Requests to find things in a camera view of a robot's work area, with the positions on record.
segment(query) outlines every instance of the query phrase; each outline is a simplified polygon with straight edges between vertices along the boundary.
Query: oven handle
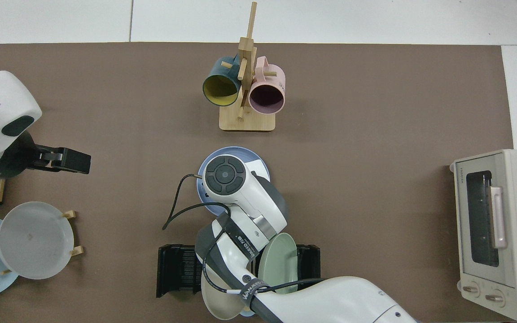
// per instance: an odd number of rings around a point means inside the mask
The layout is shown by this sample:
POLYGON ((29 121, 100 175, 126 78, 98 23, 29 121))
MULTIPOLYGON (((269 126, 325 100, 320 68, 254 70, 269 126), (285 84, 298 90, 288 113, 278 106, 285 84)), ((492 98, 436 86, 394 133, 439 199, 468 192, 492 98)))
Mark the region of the oven handle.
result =
POLYGON ((492 247, 496 249, 508 247, 504 227, 502 188, 495 188, 493 186, 490 186, 490 230, 492 247))

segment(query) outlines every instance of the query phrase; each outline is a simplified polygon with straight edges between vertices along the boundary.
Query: mug handle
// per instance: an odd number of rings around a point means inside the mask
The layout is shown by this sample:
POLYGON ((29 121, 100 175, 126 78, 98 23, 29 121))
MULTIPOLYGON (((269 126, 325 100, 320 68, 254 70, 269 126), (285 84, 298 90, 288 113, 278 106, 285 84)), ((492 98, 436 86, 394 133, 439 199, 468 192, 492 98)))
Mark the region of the mug handle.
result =
POLYGON ((257 66, 254 68, 254 75, 258 82, 266 82, 267 79, 264 77, 264 68, 268 67, 267 57, 257 58, 257 66))

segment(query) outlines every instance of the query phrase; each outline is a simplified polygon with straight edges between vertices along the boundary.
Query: beige plate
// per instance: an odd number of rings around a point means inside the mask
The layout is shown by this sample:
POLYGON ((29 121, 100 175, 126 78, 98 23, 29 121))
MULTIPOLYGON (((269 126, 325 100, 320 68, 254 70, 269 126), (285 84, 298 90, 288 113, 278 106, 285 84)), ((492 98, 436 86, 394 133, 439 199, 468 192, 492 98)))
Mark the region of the beige plate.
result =
MULTIPOLYGON (((211 270, 207 271, 207 274, 209 274, 209 278, 214 284, 221 288, 230 288, 226 282, 211 270)), ((245 307, 238 295, 219 292, 207 282, 203 274, 201 274, 201 293, 209 312, 217 319, 223 321, 236 317, 245 307)))

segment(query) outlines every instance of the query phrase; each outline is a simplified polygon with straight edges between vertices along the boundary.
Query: oven knob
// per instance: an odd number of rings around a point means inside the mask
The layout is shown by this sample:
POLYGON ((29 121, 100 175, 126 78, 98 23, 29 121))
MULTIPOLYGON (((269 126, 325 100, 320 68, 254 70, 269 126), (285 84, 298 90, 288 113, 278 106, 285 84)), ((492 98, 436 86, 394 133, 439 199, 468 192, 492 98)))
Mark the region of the oven knob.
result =
POLYGON ((474 297, 480 297, 480 288, 475 282, 470 282, 467 286, 462 286, 464 292, 469 292, 474 297))
POLYGON ((506 305, 504 294, 497 289, 494 289, 491 295, 486 295, 486 299, 496 303, 496 305, 500 307, 504 307, 506 305))

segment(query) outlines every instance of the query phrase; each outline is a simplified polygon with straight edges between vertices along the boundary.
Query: toaster oven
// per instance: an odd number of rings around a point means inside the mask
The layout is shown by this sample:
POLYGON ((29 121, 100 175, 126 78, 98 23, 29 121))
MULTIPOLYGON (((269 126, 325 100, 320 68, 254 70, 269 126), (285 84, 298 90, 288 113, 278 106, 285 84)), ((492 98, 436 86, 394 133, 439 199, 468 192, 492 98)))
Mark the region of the toaster oven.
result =
POLYGON ((517 150, 458 159, 454 173, 462 296, 517 320, 517 150))

